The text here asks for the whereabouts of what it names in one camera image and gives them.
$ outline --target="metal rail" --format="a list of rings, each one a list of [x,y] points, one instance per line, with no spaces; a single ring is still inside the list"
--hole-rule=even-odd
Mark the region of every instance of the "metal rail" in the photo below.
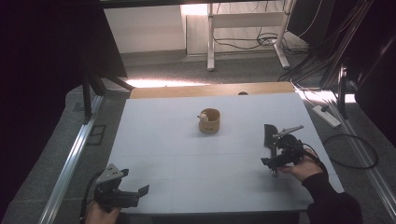
[[[44,208],[44,211],[41,215],[41,218],[38,220],[38,223],[53,223],[58,213],[59,207],[61,206],[62,200],[64,199],[64,195],[67,191],[73,173],[75,172],[81,151],[84,148],[85,142],[95,122],[96,115],[99,106],[102,103],[102,100],[103,96],[95,96],[95,98],[93,99],[92,118],[87,124],[81,126],[76,141],[70,150],[69,156],[64,163],[64,168],[62,169],[61,174],[56,181],[55,187],[53,188],[53,191],[49,196],[47,205]]]
[[[347,119],[343,119],[340,113],[338,113],[335,97],[329,99],[329,106],[332,110],[332,113],[336,116],[338,120],[341,121],[341,125],[345,132],[347,134],[357,135],[353,130],[353,127],[350,125],[349,121]],[[367,153],[369,151],[367,149],[367,146],[355,138],[351,138],[350,141],[352,148],[361,164],[363,166],[369,166],[373,164],[372,158]],[[396,196],[393,190],[390,188],[388,182],[386,181],[384,176],[381,175],[376,167],[369,169],[366,172],[376,192],[378,193],[379,198],[382,200],[383,204],[388,210],[390,217],[392,218],[393,222],[396,223]]]

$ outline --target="power strip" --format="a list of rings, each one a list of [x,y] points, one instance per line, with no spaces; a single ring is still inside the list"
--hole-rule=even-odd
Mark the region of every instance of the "power strip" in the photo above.
[[[334,128],[341,124],[341,122],[338,121],[338,119],[336,119],[335,117],[333,117],[329,112],[321,111],[321,108],[322,108],[321,105],[317,105],[314,108],[312,108],[312,110],[314,110],[315,113],[317,113],[321,118],[326,120],[326,122],[328,122]]]

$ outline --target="gray floor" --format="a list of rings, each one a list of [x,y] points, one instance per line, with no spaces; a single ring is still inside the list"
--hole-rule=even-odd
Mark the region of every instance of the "gray floor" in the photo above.
[[[290,65],[298,64],[304,55],[287,55]],[[277,81],[285,71],[274,52],[249,54],[217,55],[216,71],[206,71],[205,56],[188,57],[184,52],[152,52],[122,55],[129,79],[154,79],[185,82],[214,83],[249,83]],[[306,79],[301,85],[315,88],[320,74]],[[95,125],[106,126],[102,141],[97,136],[88,139],[78,167],[71,180],[63,203],[54,223],[78,223],[80,201],[91,176],[106,167],[108,155],[114,142],[120,122],[121,112],[129,92],[114,83],[104,80],[109,90],[100,107]],[[306,95],[313,101],[313,95]],[[66,97],[66,108],[58,126],[44,148],[43,154],[24,182],[18,195],[10,204],[2,223],[37,223],[47,200],[61,172],[64,161],[72,147],[78,130],[84,120],[82,109],[82,90],[76,88]],[[313,101],[323,105],[322,101]],[[342,128],[333,129],[311,110],[313,107],[304,100],[307,111],[313,120],[319,137],[324,140]],[[396,174],[392,172],[396,165],[396,149],[374,126],[356,104],[347,104],[348,121],[357,134],[375,147],[379,154],[376,169],[384,176],[392,189],[396,189]],[[359,163],[349,141],[340,138],[325,145],[328,154],[347,163]],[[334,165],[346,190],[361,203],[364,223],[394,223],[381,198],[378,196],[366,171],[350,170]],[[133,223],[152,223],[152,217],[131,217]],[[203,223],[234,223],[235,221],[205,221]],[[235,223],[251,223],[250,220],[238,220]],[[309,223],[304,212],[300,223]]]

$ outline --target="cable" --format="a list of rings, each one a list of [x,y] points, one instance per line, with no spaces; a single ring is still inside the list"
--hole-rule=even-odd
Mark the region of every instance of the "cable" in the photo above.
[[[215,37],[213,37],[213,39],[215,40],[216,43],[218,43],[220,45],[231,46],[231,47],[234,47],[236,49],[255,49],[255,48],[258,48],[259,46],[270,46],[270,45],[273,45],[269,40],[276,39],[276,36],[261,37],[262,35],[276,35],[276,34],[273,34],[273,33],[261,34],[261,30],[260,30],[260,32],[259,32],[258,36],[256,37],[256,39],[243,39],[243,38],[219,38],[219,39],[217,39]],[[219,41],[221,41],[221,40],[257,41],[258,44],[256,46],[254,46],[254,47],[251,47],[251,48],[241,48],[241,47],[238,47],[238,46],[233,45],[233,44],[220,43]]]
[[[297,80],[295,82],[298,83],[308,77],[312,77],[319,71],[328,69],[329,66],[332,65],[333,60],[335,59],[334,52],[332,51],[334,46],[336,45],[340,33],[343,32],[346,27],[348,27],[348,25],[356,18],[357,13],[359,13],[359,11],[361,11],[362,9],[363,3],[364,0],[358,0],[356,5],[352,8],[352,10],[350,10],[350,12],[346,15],[345,19],[338,25],[335,31],[321,43],[315,46],[308,47],[308,55],[305,57],[305,59],[297,64],[294,68],[281,75],[278,81],[291,81],[292,79],[294,79]],[[305,64],[312,62],[312,59],[317,59],[320,56],[326,56],[325,58],[327,59],[314,67],[304,67]]]
[[[323,99],[323,97],[319,96],[315,91],[311,91],[311,90],[309,90],[308,88],[303,87],[303,86],[301,86],[301,85],[298,84],[298,83],[297,83],[296,85],[299,86],[299,88],[301,88],[301,89],[303,89],[303,90],[310,91],[310,92],[314,93],[325,105],[329,105],[329,103],[328,103],[325,99]]]
[[[320,0],[320,3],[319,3],[319,6],[318,6],[318,10],[317,10],[317,13],[315,14],[315,17],[314,17],[314,19],[311,21],[311,24],[308,26],[308,28],[306,28],[306,30],[302,33],[302,34],[300,34],[300,35],[297,35],[298,37],[300,37],[300,36],[302,36],[302,35],[304,35],[310,28],[311,28],[311,26],[312,26],[312,24],[314,24],[314,21],[317,19],[317,16],[318,16],[318,13],[319,13],[319,10],[320,10],[320,6],[321,6],[321,3],[322,3],[322,1],[323,0]]]
[[[274,6],[275,6],[276,11],[279,11],[279,10],[277,9],[276,2],[277,2],[277,1],[274,1]]]
[[[311,153],[309,153],[309,152],[307,152],[307,151],[305,151],[305,150],[303,150],[303,149],[299,149],[299,148],[294,147],[294,146],[292,146],[292,145],[289,145],[289,144],[287,144],[287,143],[282,143],[282,144],[283,144],[284,146],[286,146],[286,147],[291,147],[292,149],[297,150],[297,151],[303,153],[305,156],[311,158],[313,161],[315,161],[315,162],[317,162],[317,163],[320,163],[320,158],[319,158],[319,157],[316,157],[316,156],[312,155]]]
[[[352,166],[352,165],[344,164],[344,163],[342,163],[342,162],[340,162],[340,161],[337,161],[337,160],[335,160],[335,159],[329,158],[332,162],[334,162],[334,163],[336,163],[336,164],[338,164],[338,165],[344,166],[344,167],[346,167],[346,168],[358,169],[358,170],[372,169],[372,168],[374,168],[375,166],[378,165],[379,158],[378,158],[378,154],[377,154],[375,148],[374,148],[370,143],[368,143],[366,140],[364,140],[364,139],[362,139],[362,138],[360,138],[360,137],[358,137],[358,136],[356,136],[356,135],[347,134],[347,133],[339,133],[339,134],[333,135],[333,136],[327,138],[326,140],[324,140],[323,143],[322,143],[323,146],[324,146],[327,142],[329,142],[329,140],[334,139],[335,137],[340,137],[340,136],[353,137],[353,138],[356,138],[356,139],[361,140],[364,144],[366,144],[367,146],[370,147],[370,149],[372,150],[372,152],[373,152],[373,154],[374,154],[374,156],[375,156],[375,161],[373,162],[372,165],[369,165],[369,166]]]
[[[293,87],[294,87],[295,89],[297,89],[297,90],[303,92],[303,95],[305,96],[305,100],[306,100],[309,104],[311,104],[313,107],[316,106],[316,105],[306,96],[306,94],[305,94],[305,89],[300,90],[298,87],[296,87],[296,86],[294,85],[293,82],[290,82],[290,83],[291,83],[291,85],[293,85]]]
[[[254,12],[259,8],[259,3],[260,3],[260,1],[257,1],[256,7],[251,12]]]
[[[315,155],[319,158],[318,153],[317,153],[311,146],[309,146],[307,143],[303,143],[303,146],[307,146],[307,147],[311,148],[311,150],[312,150],[312,151],[315,153]]]
[[[289,55],[297,55],[297,54],[306,54],[308,53],[307,49],[291,49],[289,48],[288,41],[285,37],[282,38],[282,50]]]
[[[219,14],[220,5],[221,5],[221,3],[219,3],[218,10],[216,11],[216,14]]]
[[[103,171],[104,170],[94,174],[94,176],[91,178],[90,182],[88,183],[87,188],[85,189],[84,198],[81,201],[81,210],[79,213],[79,223],[80,224],[85,223],[85,213],[87,212],[88,194],[90,192],[91,185],[92,185],[93,181],[102,174]]]

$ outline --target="black cable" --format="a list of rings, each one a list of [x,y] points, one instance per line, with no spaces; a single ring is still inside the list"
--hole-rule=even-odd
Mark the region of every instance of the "black cable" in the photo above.
[[[87,212],[88,194],[90,192],[91,185],[92,185],[93,181],[102,174],[103,171],[104,170],[94,174],[94,176],[91,178],[90,182],[88,183],[87,188],[85,189],[84,198],[81,201],[81,211],[79,213],[79,223],[80,224],[85,223],[85,213]]]
[[[306,54],[306,53],[308,53],[308,50],[306,50],[306,49],[291,49],[291,48],[289,48],[288,41],[286,40],[285,37],[283,37],[283,40],[282,40],[282,50],[285,53],[288,53],[289,55],[297,55],[297,54]]]
[[[307,146],[307,147],[311,148],[311,150],[312,150],[312,151],[315,153],[315,155],[319,158],[318,153],[317,153],[311,146],[309,146],[307,143],[303,143],[303,146]]]
[[[259,3],[260,3],[260,1],[257,1],[256,7],[251,12],[254,12],[257,10],[257,8],[259,8]]]
[[[328,69],[329,66],[332,64],[332,61],[335,59],[333,48],[337,42],[337,39],[340,36],[340,33],[342,33],[346,29],[346,27],[348,27],[351,21],[355,19],[356,14],[359,13],[359,11],[361,11],[361,7],[363,6],[363,3],[364,0],[357,1],[356,5],[346,15],[345,19],[338,25],[335,31],[331,35],[329,35],[325,40],[323,40],[321,43],[315,46],[308,47],[307,57],[297,66],[295,66],[293,69],[289,70],[288,72],[280,76],[278,81],[291,80],[292,78],[299,76],[295,78],[295,80],[298,80],[296,83],[298,83],[299,81],[302,81],[308,77],[313,76],[318,71]],[[309,71],[304,71],[304,69],[302,69],[304,64],[308,63],[312,58],[315,57],[317,58],[320,55],[326,56],[327,60],[324,63],[321,63],[311,68]]]
[[[272,45],[272,43],[270,43],[270,42],[268,44],[263,44],[263,43],[265,41],[268,41],[268,40],[271,40],[271,39],[276,39],[276,36],[261,37],[262,35],[276,35],[276,34],[273,34],[273,33],[261,34],[261,30],[260,30],[258,36],[256,37],[256,39],[244,39],[244,38],[219,38],[219,39],[217,39],[215,37],[213,37],[213,39],[215,40],[216,43],[218,43],[220,45],[231,46],[231,47],[234,47],[236,49],[255,49],[255,48],[258,48],[259,46],[269,46],[269,45]],[[233,44],[220,43],[219,41],[221,41],[221,40],[241,40],[241,41],[253,41],[254,40],[254,41],[257,41],[258,44],[256,46],[254,46],[254,47],[251,47],[251,48],[241,48],[241,47],[238,47],[238,46],[233,45]]]
[[[274,1],[274,6],[275,6],[275,8],[276,8],[276,11],[279,11],[279,10],[277,9],[277,6],[276,6],[276,1]]]
[[[289,145],[287,143],[282,143],[282,145],[284,145],[286,147],[291,147],[292,149],[297,150],[297,151],[303,153],[305,156],[311,158],[314,162],[320,163],[320,158],[318,157],[317,152],[312,147],[310,147],[310,148],[315,152],[315,154],[317,154],[317,156],[312,155],[311,153],[305,151],[304,149],[299,149],[299,148]]]
[[[221,3],[219,3],[218,10],[216,11],[216,14],[219,14],[220,5],[221,5]]]
[[[331,137],[327,138],[326,140],[324,140],[323,143],[322,143],[323,146],[324,146],[329,140],[334,139],[335,137],[340,137],[340,136],[353,137],[353,138],[356,138],[356,139],[361,140],[364,144],[366,144],[367,146],[370,147],[370,149],[372,150],[372,152],[373,152],[373,154],[374,154],[374,156],[375,156],[375,161],[373,162],[372,165],[365,166],[365,167],[364,167],[364,166],[352,166],[352,165],[347,165],[347,164],[344,164],[344,163],[342,163],[342,162],[340,162],[340,161],[337,161],[337,160],[335,160],[335,159],[329,158],[331,161],[333,161],[334,163],[336,163],[336,164],[338,164],[338,165],[344,166],[344,167],[346,167],[346,168],[359,169],[359,170],[372,169],[372,168],[374,168],[375,166],[378,165],[379,158],[378,158],[378,154],[377,154],[375,148],[374,148],[370,143],[368,143],[366,140],[364,140],[364,139],[362,139],[362,138],[360,138],[360,137],[358,137],[358,136],[356,136],[356,135],[347,134],[347,133],[339,133],[339,134],[336,134],[336,135],[331,136]]]

